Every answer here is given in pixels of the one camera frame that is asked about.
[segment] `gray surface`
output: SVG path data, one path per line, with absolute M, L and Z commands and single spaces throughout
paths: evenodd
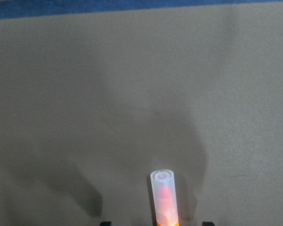
M 0 226 L 283 225 L 283 3 L 0 21 Z

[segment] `blue border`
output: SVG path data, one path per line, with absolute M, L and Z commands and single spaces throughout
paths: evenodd
M 0 1 L 0 19 L 271 1 L 283 0 L 5 0 Z

